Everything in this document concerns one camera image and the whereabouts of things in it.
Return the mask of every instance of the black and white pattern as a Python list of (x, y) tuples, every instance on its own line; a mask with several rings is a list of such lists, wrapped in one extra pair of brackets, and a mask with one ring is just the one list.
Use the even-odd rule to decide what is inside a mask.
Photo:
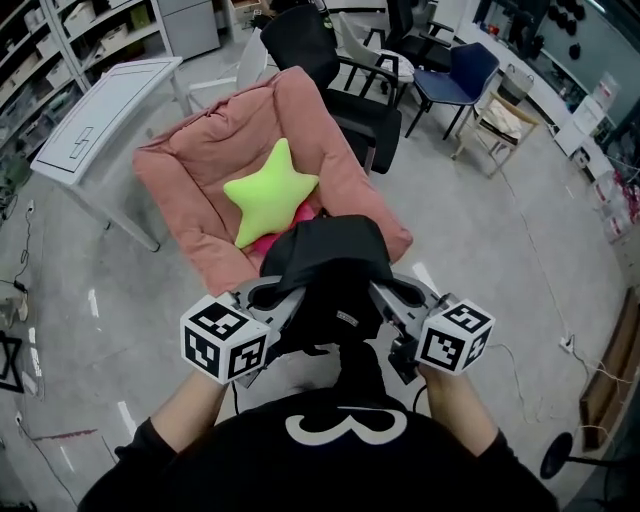
[(478, 329), (482, 329), (491, 321), (488, 317), (466, 304), (458, 304), (442, 316), (471, 334)]
[(420, 358), (436, 366), (455, 370), (464, 349), (464, 340), (429, 328)]
[(229, 352), (229, 379), (260, 366), (266, 340), (267, 335), (265, 334), (231, 349)]
[(467, 356), (467, 360), (464, 362), (463, 369), (473, 363), (476, 359), (478, 359), (482, 353), (484, 352), (484, 347), (487, 346), (487, 341), (489, 341), (489, 335), (491, 334), (491, 329), (487, 329), (480, 336), (478, 336), (475, 340), (473, 340), (473, 344), (471, 345), (471, 350), (469, 350), (469, 355)]
[(184, 329), (184, 354), (192, 363), (218, 377), (220, 373), (220, 349), (188, 327)]
[(196, 313), (190, 320), (221, 341), (228, 340), (249, 321), (218, 302)]

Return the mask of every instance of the gray floor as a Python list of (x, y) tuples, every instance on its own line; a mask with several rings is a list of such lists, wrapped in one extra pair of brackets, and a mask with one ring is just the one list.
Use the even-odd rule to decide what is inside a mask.
[[(191, 61), (183, 65), (181, 80), (215, 79), (240, 51), (227, 46)], [(338, 83), (348, 71), (342, 70)], [(361, 84), (358, 77), (354, 90)], [(417, 111), (411, 96), (401, 110), (406, 130)], [(497, 318), (491, 343), (510, 347), (524, 404), (505, 348), (491, 349), (470, 376), (516, 453), (537, 471), (551, 440), (579, 425), (585, 369), (562, 351), (560, 338), (575, 333), (579, 350), (597, 364), (625, 284), (587, 200), (585, 178), (546, 127), (537, 129), (504, 174), (490, 180), (485, 175), (492, 161), (477, 139), (456, 162), (449, 158), (456, 141), (443, 141), (442, 135), (454, 112), (435, 106), (409, 139), (401, 139), (390, 172), (371, 181), (415, 237), (396, 270), (413, 275), (422, 264), (441, 292), (468, 297)], [(45, 438), (38, 446), (79, 500), (113, 465), (114, 448), (130, 441), (132, 422), (148, 417), (189, 372), (179, 355), (178, 319), (205, 289), (146, 191), (133, 178), (125, 185), (120, 200), (162, 242), (158, 253), (117, 227), (104, 231), (40, 176), (22, 190), (15, 214), (0, 231), (0, 277), (10, 278), (25, 242), (26, 205), (35, 200), (24, 276), (31, 315), (16, 332), (26, 339), (26, 329), (35, 326), (43, 379), (39, 397), (0, 393), (0, 435), (15, 474), (41, 510), (72, 506), (41, 455), (20, 435), (16, 411), (31, 437)], [(391, 336), (383, 328), (373, 344), (389, 393), (410, 405), (419, 383), (405, 387), (386, 363)], [(21, 363), (33, 375), (26, 350)], [(292, 356), (241, 390), (240, 408), (292, 393), (303, 382), (330, 385), (336, 376), (335, 354)], [(223, 417), (232, 414), (229, 398)], [(427, 411), (425, 403), (420, 410)], [(587, 476), (588, 468), (567, 467), (550, 488), (564, 503)]]

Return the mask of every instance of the pink armchair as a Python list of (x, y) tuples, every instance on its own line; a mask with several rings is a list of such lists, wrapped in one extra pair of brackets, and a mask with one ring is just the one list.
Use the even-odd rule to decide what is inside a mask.
[(134, 155), (136, 174), (213, 295), (257, 277), (263, 258), (251, 246), (235, 247), (241, 212), (222, 186), (260, 169), (280, 137), (289, 140), (296, 170), (320, 178), (309, 197), (314, 211), (371, 218), (392, 261), (411, 245), (313, 81), (301, 68), (288, 69), (185, 119)]

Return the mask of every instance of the black t-shirt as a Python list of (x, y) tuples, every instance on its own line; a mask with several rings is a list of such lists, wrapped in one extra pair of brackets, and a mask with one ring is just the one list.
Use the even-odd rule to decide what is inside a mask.
[(331, 389), (243, 412), (179, 454), (147, 420), (116, 453), (79, 510), (558, 510), (502, 434), (474, 457), (430, 418)]

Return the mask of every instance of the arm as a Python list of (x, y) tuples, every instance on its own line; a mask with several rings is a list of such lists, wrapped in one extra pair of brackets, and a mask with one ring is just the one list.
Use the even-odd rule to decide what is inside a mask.
[(498, 436), (498, 427), (466, 375), (453, 376), (421, 364), (431, 417), (444, 425), (476, 457)]
[(227, 387), (194, 370), (151, 417), (158, 435), (181, 452), (213, 426)]

